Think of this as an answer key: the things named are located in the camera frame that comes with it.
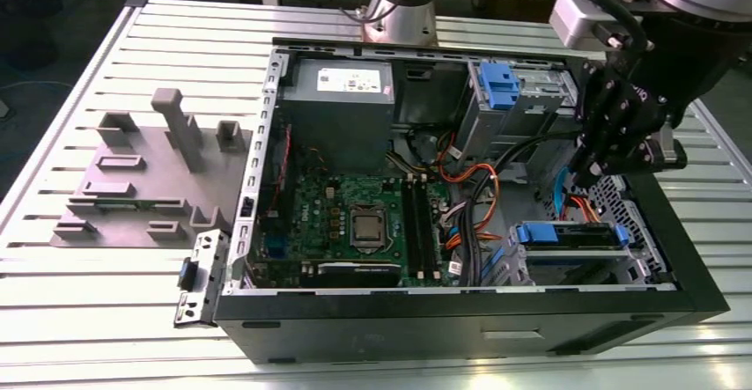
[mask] blue drive bracket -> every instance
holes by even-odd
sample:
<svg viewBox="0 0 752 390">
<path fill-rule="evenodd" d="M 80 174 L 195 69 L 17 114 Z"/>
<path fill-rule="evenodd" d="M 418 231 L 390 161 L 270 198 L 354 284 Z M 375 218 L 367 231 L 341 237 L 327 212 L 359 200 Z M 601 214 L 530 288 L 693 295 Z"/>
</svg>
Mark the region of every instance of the blue drive bracket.
<svg viewBox="0 0 752 390">
<path fill-rule="evenodd" d="M 481 86 L 493 110 L 509 110 L 519 98 L 519 80 L 503 63 L 481 63 Z"/>
</svg>

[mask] aluminum slotted table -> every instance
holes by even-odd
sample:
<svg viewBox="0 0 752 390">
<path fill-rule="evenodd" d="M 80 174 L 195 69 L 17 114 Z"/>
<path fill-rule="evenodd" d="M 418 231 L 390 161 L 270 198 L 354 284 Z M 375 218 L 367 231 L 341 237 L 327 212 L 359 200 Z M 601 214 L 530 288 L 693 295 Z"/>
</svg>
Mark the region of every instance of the aluminum slotted table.
<svg viewBox="0 0 752 390">
<path fill-rule="evenodd" d="M 439 18 L 437 30 L 442 47 L 569 51 L 545 25 Z M 172 0 L 123 9 L 0 205 L 0 384 L 752 387 L 752 170 L 701 103 L 677 132 L 689 166 L 658 177 L 731 312 L 594 357 L 254 365 L 220 329 L 172 329 L 188 247 L 49 247 L 101 141 L 93 128 L 104 112 L 129 112 L 139 125 L 163 126 L 151 94 L 176 87 L 199 125 L 226 119 L 254 129 L 274 36 L 358 40 L 359 30 L 336 11 L 318 9 Z"/>
</svg>

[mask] blue tab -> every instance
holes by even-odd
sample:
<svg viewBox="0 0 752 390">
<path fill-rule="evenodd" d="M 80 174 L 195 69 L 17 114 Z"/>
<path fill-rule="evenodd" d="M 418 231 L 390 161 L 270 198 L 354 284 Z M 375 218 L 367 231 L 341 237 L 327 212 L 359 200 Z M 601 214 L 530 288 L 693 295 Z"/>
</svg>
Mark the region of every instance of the blue tab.
<svg viewBox="0 0 752 390">
<path fill-rule="evenodd" d="M 625 247 L 630 243 L 630 231 L 621 224 L 616 224 L 613 231 L 616 232 L 616 237 L 620 240 L 620 245 Z"/>
<path fill-rule="evenodd" d="M 550 223 L 529 223 L 525 225 L 533 242 L 558 242 L 556 229 Z"/>
<path fill-rule="evenodd" d="M 523 225 L 517 226 L 517 237 L 519 238 L 519 243 L 528 243 L 530 241 L 530 234 L 528 234 L 528 229 Z"/>
<path fill-rule="evenodd" d="M 519 98 L 519 80 L 503 63 L 481 63 L 481 86 L 489 94 L 489 106 L 509 110 Z"/>
<path fill-rule="evenodd" d="M 526 223 L 517 226 L 519 243 L 550 243 L 558 242 L 556 228 L 550 223 Z"/>
</svg>

